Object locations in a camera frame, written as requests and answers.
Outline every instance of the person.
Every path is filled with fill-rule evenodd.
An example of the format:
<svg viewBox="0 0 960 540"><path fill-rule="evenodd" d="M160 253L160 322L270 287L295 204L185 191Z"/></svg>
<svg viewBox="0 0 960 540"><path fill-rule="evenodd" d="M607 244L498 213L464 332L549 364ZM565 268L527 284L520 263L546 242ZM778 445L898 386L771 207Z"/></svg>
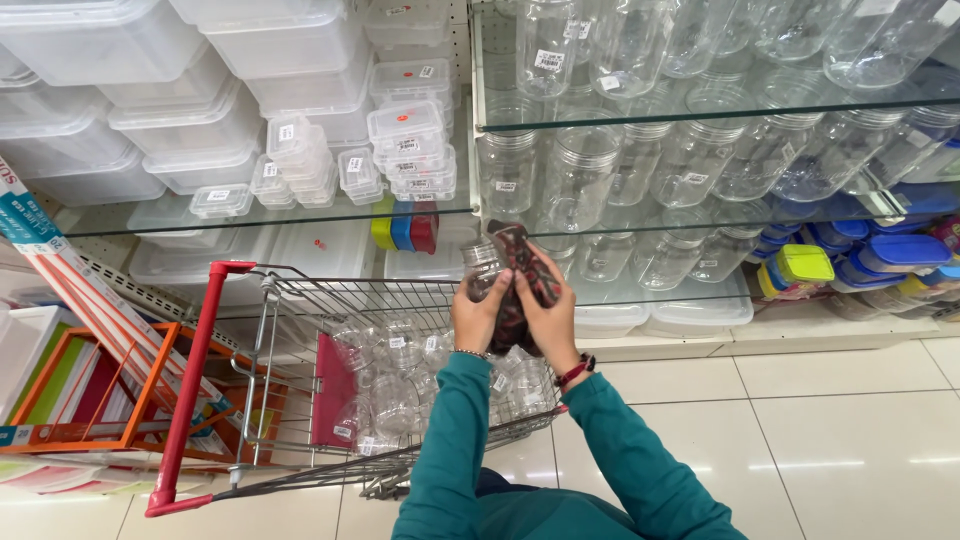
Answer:
<svg viewBox="0 0 960 540"><path fill-rule="evenodd" d="M500 273L480 303L468 298L466 280L460 283L451 309L457 352L437 376L440 393L393 538L744 539L731 524L730 509L673 458L602 373L582 371L562 388L561 401L584 431L593 459L626 512L586 493L515 486L481 469L491 370L483 352L511 283L554 372L562 377L582 361L573 337L573 290L557 265L530 247L562 285L560 300L541 307L527 281L511 270Z"/></svg>

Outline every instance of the teal sleeve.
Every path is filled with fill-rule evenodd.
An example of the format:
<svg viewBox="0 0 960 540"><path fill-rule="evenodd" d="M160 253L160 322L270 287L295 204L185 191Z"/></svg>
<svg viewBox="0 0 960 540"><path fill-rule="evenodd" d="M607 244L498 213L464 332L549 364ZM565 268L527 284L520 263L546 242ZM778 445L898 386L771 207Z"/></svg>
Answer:
<svg viewBox="0 0 960 540"><path fill-rule="evenodd" d="M693 471L670 455L602 374L571 388L563 402L642 537L746 540L731 525L730 509L715 501Z"/></svg>
<svg viewBox="0 0 960 540"><path fill-rule="evenodd" d="M473 492L487 445L490 368L483 358L454 353L437 375L440 393L394 539L479 538L482 513Z"/></svg>

